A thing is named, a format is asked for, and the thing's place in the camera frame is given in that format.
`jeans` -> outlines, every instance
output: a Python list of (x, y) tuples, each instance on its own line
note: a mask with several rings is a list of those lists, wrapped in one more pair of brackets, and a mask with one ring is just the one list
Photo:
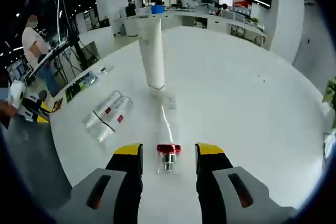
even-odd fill
[(50, 65), (43, 65), (37, 71), (37, 76), (39, 76), (44, 81), (52, 97), (58, 94), (59, 92), (58, 84), (55, 80)]

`white tube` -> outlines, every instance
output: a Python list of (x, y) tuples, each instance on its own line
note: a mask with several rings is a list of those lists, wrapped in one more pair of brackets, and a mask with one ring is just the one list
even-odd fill
[(139, 46), (145, 68), (147, 84), (153, 89), (163, 90), (164, 64), (161, 19), (157, 17), (137, 19)]

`red label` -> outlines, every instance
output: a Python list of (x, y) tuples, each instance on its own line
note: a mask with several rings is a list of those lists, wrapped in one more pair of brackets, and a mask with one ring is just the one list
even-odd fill
[(111, 112), (111, 108), (108, 107), (108, 108), (105, 110), (105, 113), (108, 114), (108, 113), (110, 113), (110, 112)]
[(124, 119), (124, 117), (122, 115), (120, 115), (120, 117), (118, 117), (118, 122), (121, 123), (121, 121)]

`blue shirt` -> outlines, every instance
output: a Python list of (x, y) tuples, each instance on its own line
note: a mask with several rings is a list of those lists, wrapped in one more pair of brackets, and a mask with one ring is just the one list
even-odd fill
[(164, 8), (162, 5), (152, 6), (152, 14), (164, 13)]

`face mask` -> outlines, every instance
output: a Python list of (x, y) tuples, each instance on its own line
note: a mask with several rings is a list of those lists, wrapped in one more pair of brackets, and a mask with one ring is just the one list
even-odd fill
[(37, 27), (37, 22), (35, 22), (35, 21), (28, 21), (28, 25), (31, 27), (31, 28), (35, 28), (35, 27)]

